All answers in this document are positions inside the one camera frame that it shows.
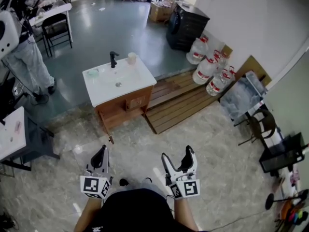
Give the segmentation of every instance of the faucet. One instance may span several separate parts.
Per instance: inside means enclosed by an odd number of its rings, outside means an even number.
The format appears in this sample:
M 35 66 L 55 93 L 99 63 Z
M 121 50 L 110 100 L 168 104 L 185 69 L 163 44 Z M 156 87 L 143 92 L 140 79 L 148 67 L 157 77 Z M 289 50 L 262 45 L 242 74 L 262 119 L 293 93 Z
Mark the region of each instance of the faucet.
M 119 56 L 118 53 L 116 52 L 110 52 L 110 56 L 111 56 L 111 65 L 112 65 L 112 68 L 115 68 L 116 67 L 116 60 L 115 60 L 115 56 Z

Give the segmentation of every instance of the wooden cabinet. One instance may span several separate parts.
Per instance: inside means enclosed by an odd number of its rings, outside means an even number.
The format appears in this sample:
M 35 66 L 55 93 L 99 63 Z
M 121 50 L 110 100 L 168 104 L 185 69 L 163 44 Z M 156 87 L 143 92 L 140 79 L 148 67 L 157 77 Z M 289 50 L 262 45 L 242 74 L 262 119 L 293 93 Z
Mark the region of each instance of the wooden cabinet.
M 153 86 L 146 87 L 96 107 L 96 113 L 112 144 L 114 144 L 114 140 L 110 129 L 139 115 L 146 114 L 152 90 Z

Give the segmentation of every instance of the wooden pallet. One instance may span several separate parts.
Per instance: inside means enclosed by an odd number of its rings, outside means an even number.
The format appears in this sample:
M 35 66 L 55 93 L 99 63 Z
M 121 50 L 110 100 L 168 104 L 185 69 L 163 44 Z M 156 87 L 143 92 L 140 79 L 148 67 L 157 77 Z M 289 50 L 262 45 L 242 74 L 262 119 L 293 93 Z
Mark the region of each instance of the wooden pallet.
M 193 71 L 185 72 L 158 81 L 152 91 L 148 109 L 152 109 L 156 106 L 164 104 L 174 98 L 177 98 L 200 87 L 200 85 L 196 84 L 192 80 L 192 73 Z
M 198 86 L 194 90 L 147 111 L 146 118 L 155 133 L 159 134 L 207 107 L 217 99 L 218 97 L 210 96 L 207 93 L 206 86 Z

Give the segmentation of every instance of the concrete floor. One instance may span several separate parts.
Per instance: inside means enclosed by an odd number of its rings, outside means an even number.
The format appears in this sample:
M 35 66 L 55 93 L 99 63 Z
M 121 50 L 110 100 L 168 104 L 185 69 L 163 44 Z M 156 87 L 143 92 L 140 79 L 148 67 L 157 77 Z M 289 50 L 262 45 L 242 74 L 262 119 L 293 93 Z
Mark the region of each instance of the concrete floor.
M 79 0 L 72 2 L 70 23 L 73 49 L 60 44 L 48 58 L 42 42 L 39 48 L 49 73 L 57 79 L 58 89 L 45 105 L 20 102 L 37 121 L 46 122 L 57 115 L 90 102 L 82 71 L 110 62 L 110 51 L 126 58 L 135 52 L 154 77 L 194 68 L 185 52 L 172 50 L 165 38 L 167 27 L 148 21 L 149 3 L 121 0 Z
M 87 201 L 79 185 L 84 161 L 103 144 L 110 149 L 111 191 L 123 177 L 130 183 L 150 177 L 166 194 L 161 154 L 177 165 L 190 145 L 201 183 L 201 195 L 189 199 L 198 226 L 216 232 L 274 231 L 275 206 L 264 208 L 273 179 L 258 162 L 262 144 L 238 146 L 250 136 L 249 129 L 233 127 L 217 102 L 159 135 L 140 116 L 112 130 L 115 145 L 108 142 L 90 106 L 70 110 L 49 127 L 56 133 L 54 151 L 61 159 L 39 158 L 31 172 L 1 176 L 1 202 L 17 219 L 20 232 L 73 230 Z M 171 199 L 168 203 L 173 208 Z

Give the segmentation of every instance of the white sink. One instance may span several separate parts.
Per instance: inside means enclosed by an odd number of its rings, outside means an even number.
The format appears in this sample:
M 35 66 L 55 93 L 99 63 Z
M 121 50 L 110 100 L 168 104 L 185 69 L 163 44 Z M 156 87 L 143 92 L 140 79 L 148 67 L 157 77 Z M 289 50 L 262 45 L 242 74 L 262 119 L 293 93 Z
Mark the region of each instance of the white sink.
M 94 107 L 156 84 L 155 78 L 138 56 L 134 65 L 129 65 L 126 58 L 116 61 L 115 68 L 111 68 L 111 63 L 108 63 L 83 71 L 86 88 Z

